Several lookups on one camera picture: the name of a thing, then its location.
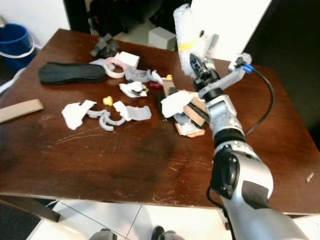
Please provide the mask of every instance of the yellow object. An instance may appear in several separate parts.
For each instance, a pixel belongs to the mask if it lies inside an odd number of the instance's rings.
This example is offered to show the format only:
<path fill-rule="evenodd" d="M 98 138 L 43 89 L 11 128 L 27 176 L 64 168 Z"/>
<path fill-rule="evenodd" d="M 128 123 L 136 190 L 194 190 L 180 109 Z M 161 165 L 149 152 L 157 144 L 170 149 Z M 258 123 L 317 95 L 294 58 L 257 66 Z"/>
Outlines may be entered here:
<path fill-rule="evenodd" d="M 178 51 L 186 51 L 192 49 L 197 44 L 198 39 L 199 38 L 196 38 L 193 41 L 178 44 Z"/>
<path fill-rule="evenodd" d="M 103 102 L 104 105 L 108 105 L 108 106 L 112 106 L 112 104 L 114 104 L 114 101 L 113 101 L 111 96 L 105 97 L 102 100 L 102 102 Z"/>
<path fill-rule="evenodd" d="M 172 81 L 172 75 L 171 75 L 171 74 L 167 75 L 166 78 L 165 78 L 165 80 L 170 80 L 170 81 Z"/>

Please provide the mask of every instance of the gray box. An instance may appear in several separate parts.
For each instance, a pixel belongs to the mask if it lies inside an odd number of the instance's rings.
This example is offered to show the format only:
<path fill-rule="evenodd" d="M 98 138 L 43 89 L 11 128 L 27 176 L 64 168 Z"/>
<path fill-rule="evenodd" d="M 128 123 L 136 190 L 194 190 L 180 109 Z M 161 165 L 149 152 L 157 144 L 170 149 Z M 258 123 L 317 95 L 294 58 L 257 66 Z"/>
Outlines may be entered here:
<path fill-rule="evenodd" d="M 176 41 L 176 35 L 162 27 L 158 26 L 149 31 L 148 43 L 156 48 L 172 50 Z"/>

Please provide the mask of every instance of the brown table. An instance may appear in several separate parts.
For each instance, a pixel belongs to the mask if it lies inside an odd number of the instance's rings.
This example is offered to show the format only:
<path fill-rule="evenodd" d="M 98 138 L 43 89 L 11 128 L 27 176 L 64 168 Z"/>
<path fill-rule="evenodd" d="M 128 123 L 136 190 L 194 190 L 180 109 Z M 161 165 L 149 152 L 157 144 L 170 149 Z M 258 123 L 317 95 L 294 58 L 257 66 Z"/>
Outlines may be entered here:
<path fill-rule="evenodd" d="M 159 113 L 160 89 L 151 88 L 147 97 L 129 98 L 118 87 L 124 78 L 106 77 L 95 84 L 40 84 L 38 70 L 46 62 L 88 63 L 96 42 L 95 36 L 58 30 L 1 98 L 2 108 L 36 98 L 44 106 L 43 111 L 1 125 L 1 200 L 23 209 L 26 204 L 17 201 L 29 198 L 13 196 L 211 207 L 206 189 L 212 171 L 212 133 L 206 125 L 204 136 L 179 136 L 173 121 L 164 121 Z M 177 52 L 121 41 L 119 45 L 122 51 L 140 56 L 139 69 L 172 74 L 177 88 L 193 91 Z M 226 75 L 228 62 L 215 62 L 220 75 Z M 273 174 L 270 205 L 285 213 L 319 213 L 320 154 L 275 72 L 257 69 L 273 84 L 276 100 L 269 117 L 247 141 Z M 254 73 L 226 93 L 244 130 L 263 115 L 270 101 L 268 88 Z M 102 130 L 90 118 L 75 131 L 67 128 L 61 114 L 67 104 L 88 99 L 98 102 L 93 109 L 101 110 L 107 96 L 125 105 L 149 106 L 152 118 L 125 122 L 114 132 Z M 112 107 L 106 108 L 112 119 L 120 119 Z M 310 172 L 314 177 L 307 183 Z"/>

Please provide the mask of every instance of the blue bucket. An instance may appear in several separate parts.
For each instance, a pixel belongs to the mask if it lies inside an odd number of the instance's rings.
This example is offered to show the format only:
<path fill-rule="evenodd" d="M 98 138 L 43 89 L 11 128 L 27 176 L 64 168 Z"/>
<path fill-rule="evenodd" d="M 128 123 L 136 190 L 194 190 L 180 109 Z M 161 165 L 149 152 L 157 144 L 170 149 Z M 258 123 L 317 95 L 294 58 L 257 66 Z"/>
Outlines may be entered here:
<path fill-rule="evenodd" d="M 0 28 L 0 56 L 14 71 L 25 68 L 34 58 L 34 43 L 30 43 L 28 30 L 18 24 Z"/>

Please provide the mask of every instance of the robotic arm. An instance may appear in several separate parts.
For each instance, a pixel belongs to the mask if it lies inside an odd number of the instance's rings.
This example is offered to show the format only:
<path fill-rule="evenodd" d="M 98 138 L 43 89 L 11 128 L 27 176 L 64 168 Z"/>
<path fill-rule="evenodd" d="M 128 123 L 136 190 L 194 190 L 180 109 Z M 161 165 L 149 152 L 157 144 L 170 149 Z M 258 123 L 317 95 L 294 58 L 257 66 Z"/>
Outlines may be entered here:
<path fill-rule="evenodd" d="M 222 199 L 232 237 L 241 240 L 307 240 L 288 216 L 271 209 L 273 178 L 269 168 L 247 144 L 237 112 L 224 89 L 242 79 L 251 56 L 243 53 L 232 62 L 232 71 L 220 79 L 211 60 L 190 55 L 193 81 L 206 102 L 214 139 L 214 167 L 210 187 Z"/>

